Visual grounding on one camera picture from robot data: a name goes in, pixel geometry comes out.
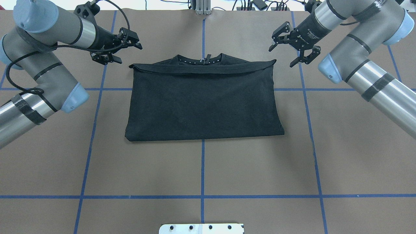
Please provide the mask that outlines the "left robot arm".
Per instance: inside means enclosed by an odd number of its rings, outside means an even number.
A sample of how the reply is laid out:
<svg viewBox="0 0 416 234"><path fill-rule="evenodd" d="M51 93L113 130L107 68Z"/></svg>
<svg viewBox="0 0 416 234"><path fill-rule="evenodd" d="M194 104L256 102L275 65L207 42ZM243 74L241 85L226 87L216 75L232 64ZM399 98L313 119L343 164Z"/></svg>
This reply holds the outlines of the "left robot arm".
<svg viewBox="0 0 416 234"><path fill-rule="evenodd" d="M18 0L13 9L15 27L1 38L1 62L7 81L20 92L1 106L1 148L43 124L58 111L70 113L89 99L89 93L55 56L58 48L88 51L101 65L121 58L128 47L142 49L136 32L127 27L118 34L100 27L97 0L69 12L49 0Z"/></svg>

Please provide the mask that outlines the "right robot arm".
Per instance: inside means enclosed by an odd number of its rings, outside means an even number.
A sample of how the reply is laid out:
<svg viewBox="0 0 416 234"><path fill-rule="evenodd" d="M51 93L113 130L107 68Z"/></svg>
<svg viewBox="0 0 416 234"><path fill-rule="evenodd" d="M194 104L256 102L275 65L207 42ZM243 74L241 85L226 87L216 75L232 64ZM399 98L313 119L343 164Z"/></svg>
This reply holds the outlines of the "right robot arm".
<svg viewBox="0 0 416 234"><path fill-rule="evenodd" d="M380 45L393 45L413 30L413 18L395 0L325 0L297 27L289 22L279 26L269 51L289 44L299 52L290 67L309 64L320 54L317 43L350 17L358 25L323 58L318 70L335 84L348 84L415 138L415 92L368 58Z"/></svg>

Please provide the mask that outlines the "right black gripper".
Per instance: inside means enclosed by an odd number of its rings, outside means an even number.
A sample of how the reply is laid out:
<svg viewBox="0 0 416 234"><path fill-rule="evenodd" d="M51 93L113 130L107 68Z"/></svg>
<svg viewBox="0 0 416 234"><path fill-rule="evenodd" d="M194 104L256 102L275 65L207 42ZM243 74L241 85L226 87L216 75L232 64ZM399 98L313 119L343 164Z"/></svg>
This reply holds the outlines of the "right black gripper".
<svg viewBox="0 0 416 234"><path fill-rule="evenodd" d="M271 37L274 44L269 47L269 52L279 44L289 44L297 49L299 56L290 62L289 67L292 68L298 63L310 64L321 53L321 47L316 44L325 37L325 27L318 22L316 16L308 16L296 28L292 28L289 22L284 22ZM312 49L308 56L304 55L306 49Z"/></svg>

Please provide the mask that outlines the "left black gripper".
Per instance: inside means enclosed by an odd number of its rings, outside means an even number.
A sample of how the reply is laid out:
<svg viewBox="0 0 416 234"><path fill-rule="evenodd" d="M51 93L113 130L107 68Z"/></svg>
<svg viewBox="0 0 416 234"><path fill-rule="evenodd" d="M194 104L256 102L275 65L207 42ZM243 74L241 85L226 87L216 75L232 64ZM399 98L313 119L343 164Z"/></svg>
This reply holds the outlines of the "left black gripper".
<svg viewBox="0 0 416 234"><path fill-rule="evenodd" d="M110 33L100 26L95 26L96 35L95 41L89 47L89 49L105 50L111 49L107 52L90 52L91 58L94 62L101 65L107 65L108 63L122 64L122 59L113 55L118 52L121 48L128 48L133 46L138 49L143 49L143 46L139 42L139 38L136 32L131 31L128 28L120 28L119 34L115 35Z"/></svg>

